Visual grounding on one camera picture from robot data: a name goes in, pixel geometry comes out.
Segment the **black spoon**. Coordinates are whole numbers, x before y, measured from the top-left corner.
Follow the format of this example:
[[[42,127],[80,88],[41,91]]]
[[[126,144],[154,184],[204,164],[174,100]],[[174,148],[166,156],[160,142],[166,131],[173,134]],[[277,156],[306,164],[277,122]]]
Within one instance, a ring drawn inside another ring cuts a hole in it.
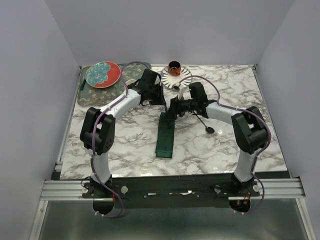
[[[202,120],[197,114],[196,114],[195,116],[196,116],[197,119],[200,120],[200,122],[203,124],[203,126],[205,127],[205,132],[206,132],[207,134],[214,134],[214,133],[215,133],[215,130],[214,130],[212,127],[210,127],[210,126],[207,126],[207,125],[203,122],[203,120]]]

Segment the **dark green cloth napkin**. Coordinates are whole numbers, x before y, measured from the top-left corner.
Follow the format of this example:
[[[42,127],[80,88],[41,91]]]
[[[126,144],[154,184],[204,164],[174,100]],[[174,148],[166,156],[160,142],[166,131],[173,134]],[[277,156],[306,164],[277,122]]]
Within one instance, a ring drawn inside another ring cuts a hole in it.
[[[171,120],[171,129],[168,129],[164,116],[165,112],[159,116],[155,155],[157,158],[171,159],[174,148],[175,121]]]

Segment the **black knife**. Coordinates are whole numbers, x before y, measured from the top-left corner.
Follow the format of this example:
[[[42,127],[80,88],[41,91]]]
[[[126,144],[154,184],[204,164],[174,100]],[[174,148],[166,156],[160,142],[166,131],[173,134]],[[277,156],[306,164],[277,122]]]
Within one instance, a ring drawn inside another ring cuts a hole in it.
[[[167,103],[166,103],[165,99],[162,101],[162,103],[163,103],[164,110],[165,110],[164,121],[165,121],[168,129],[170,130],[172,128],[172,120],[168,117],[169,109],[168,109],[168,106],[167,106]]]

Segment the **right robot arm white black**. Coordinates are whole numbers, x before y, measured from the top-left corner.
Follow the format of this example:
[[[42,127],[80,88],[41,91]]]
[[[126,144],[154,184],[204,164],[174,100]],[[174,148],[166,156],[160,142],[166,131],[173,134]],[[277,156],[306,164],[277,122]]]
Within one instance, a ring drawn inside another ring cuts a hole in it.
[[[235,141],[240,149],[230,191],[241,196],[248,190],[247,182],[254,178],[254,168],[261,154],[271,142],[271,132],[260,110],[252,106],[247,109],[224,105],[219,100],[208,99],[204,86],[194,82],[188,86],[190,98],[182,93],[170,100],[168,117],[176,120],[185,113],[195,112],[206,118],[229,124],[233,127]]]

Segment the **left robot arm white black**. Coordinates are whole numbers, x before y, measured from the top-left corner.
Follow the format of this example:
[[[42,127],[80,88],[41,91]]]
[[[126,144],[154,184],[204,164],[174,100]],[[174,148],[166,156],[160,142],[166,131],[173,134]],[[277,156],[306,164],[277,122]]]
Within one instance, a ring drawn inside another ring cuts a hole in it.
[[[111,191],[107,182],[111,177],[108,152],[115,141],[117,121],[144,101],[164,104],[161,76],[153,70],[146,68],[139,79],[124,87],[124,93],[108,105],[87,110],[79,136],[91,155],[91,178],[96,181],[93,191],[101,198],[107,197]]]

